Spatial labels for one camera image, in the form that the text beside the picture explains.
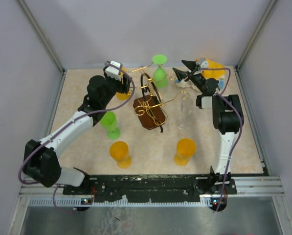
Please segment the orange wine glass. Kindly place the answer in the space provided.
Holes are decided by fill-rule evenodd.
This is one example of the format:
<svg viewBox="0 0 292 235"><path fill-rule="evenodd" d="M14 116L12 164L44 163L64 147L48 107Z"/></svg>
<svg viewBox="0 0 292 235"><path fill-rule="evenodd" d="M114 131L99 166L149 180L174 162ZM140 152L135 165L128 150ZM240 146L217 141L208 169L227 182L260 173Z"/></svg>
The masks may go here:
<svg viewBox="0 0 292 235"><path fill-rule="evenodd" d="M110 146L110 156L116 161L118 167L122 169L129 168L132 158L129 153L128 145L123 141L117 141Z"/></svg>
<svg viewBox="0 0 292 235"><path fill-rule="evenodd" d="M127 100L132 94L132 91L130 90L131 82L123 72L121 72L120 81L121 86L119 92L116 93L116 98L119 100Z"/></svg>
<svg viewBox="0 0 292 235"><path fill-rule="evenodd" d="M174 162L179 166L188 164L190 158L196 152L196 144L192 139L184 138L178 141Z"/></svg>

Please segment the green wine glass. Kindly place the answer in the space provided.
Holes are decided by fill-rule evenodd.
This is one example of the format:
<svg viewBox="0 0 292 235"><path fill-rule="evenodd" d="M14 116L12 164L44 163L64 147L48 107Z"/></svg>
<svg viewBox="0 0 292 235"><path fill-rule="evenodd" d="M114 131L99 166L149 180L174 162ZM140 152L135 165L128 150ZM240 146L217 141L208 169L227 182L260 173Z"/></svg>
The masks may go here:
<svg viewBox="0 0 292 235"><path fill-rule="evenodd" d="M106 130L107 137L116 140L120 137L121 131L117 127L117 118L114 112L107 111L99 121L101 126Z"/></svg>
<svg viewBox="0 0 292 235"><path fill-rule="evenodd" d="M165 88L167 86L167 73L162 65L167 62L167 57L163 54L157 54L153 56L152 62L158 66L154 71L153 81L158 88Z"/></svg>

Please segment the gold wire wine glass rack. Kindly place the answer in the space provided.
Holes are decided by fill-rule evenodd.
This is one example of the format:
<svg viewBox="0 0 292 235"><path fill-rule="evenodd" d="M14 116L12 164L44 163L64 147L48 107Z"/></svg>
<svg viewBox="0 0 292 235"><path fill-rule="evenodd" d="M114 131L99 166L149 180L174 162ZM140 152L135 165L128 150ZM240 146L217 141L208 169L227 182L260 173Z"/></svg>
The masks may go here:
<svg viewBox="0 0 292 235"><path fill-rule="evenodd" d="M176 95L165 101L156 85L154 79L145 71L151 65L139 67L126 73L140 72L140 86L136 89L141 90L142 97L137 98L133 102L134 114L138 117L142 127L147 130L159 128L163 133L163 125L168 120L168 114L163 109L168 103L180 97L187 100L190 94L187 91L180 91Z"/></svg>

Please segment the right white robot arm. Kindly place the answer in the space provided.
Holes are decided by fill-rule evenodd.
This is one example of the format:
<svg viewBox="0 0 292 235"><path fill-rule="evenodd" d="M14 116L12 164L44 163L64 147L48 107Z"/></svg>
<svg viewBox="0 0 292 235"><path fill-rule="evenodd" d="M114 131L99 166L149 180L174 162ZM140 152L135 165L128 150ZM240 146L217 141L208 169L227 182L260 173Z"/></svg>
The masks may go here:
<svg viewBox="0 0 292 235"><path fill-rule="evenodd" d="M195 61L182 60L187 71L173 68L179 84L190 83L201 94L196 96L196 106L200 109L212 110L212 122L220 137L216 166L210 167L207 179L202 181L202 189L209 189L212 193L220 193L231 179L230 161L243 129L244 115L240 99L237 94L223 96L229 84L231 70L226 67L211 68L205 58ZM220 87L220 79L206 78L205 71L223 71L228 78Z"/></svg>

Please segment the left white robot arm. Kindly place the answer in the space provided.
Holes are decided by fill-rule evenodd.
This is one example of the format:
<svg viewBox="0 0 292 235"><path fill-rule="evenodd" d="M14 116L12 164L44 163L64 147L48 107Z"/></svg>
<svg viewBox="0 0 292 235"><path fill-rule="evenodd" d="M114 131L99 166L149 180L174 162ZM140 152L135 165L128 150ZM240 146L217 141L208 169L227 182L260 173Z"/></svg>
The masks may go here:
<svg viewBox="0 0 292 235"><path fill-rule="evenodd" d="M108 103L116 93L126 93L134 87L133 79L124 70L118 74L105 72L90 78L87 94L74 115L59 129L39 141L30 140L25 145L23 163L18 180L24 184L73 186L80 194L90 191L87 173L80 169L62 167L60 155L82 134L93 128L109 109Z"/></svg>

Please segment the clear wine glass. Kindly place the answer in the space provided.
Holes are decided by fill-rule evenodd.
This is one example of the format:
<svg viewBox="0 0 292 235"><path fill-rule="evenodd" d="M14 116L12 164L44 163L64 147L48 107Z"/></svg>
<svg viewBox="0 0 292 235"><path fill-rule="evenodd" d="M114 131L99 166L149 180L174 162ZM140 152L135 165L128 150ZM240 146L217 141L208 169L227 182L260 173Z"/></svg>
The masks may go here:
<svg viewBox="0 0 292 235"><path fill-rule="evenodd" d="M179 109L179 116L178 116L178 128L184 129L189 121L190 121L190 115L191 115L191 109L192 109L192 99L187 98L183 99L180 103L180 109Z"/></svg>

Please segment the crumpled floral yellow cloth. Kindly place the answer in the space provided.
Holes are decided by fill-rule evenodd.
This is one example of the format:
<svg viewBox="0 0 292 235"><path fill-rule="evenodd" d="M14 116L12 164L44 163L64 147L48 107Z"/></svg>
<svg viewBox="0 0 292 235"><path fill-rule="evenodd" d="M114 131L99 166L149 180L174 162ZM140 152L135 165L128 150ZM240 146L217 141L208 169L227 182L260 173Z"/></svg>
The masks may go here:
<svg viewBox="0 0 292 235"><path fill-rule="evenodd" d="M209 93L205 95L210 96L213 95L215 91L221 91L224 89L226 76L230 76L230 70L218 62L210 59L207 60L209 62L209 67L204 70L198 70L197 72L194 72L194 74L201 73L204 78L207 79L209 84ZM178 88L192 88L193 90L200 92L196 87L191 85L190 82L179 83L177 78L175 80L175 85Z"/></svg>

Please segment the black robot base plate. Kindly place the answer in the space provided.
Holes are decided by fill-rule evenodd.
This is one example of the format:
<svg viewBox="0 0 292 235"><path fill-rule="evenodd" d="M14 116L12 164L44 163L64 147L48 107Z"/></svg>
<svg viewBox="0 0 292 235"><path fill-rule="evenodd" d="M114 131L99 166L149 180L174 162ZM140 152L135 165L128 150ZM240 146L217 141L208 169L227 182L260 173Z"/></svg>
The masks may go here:
<svg viewBox="0 0 292 235"><path fill-rule="evenodd" d="M115 202L126 196L130 203L199 202L203 194L234 195L231 176L150 174L89 175L78 186L64 186L64 195L89 195L96 203Z"/></svg>

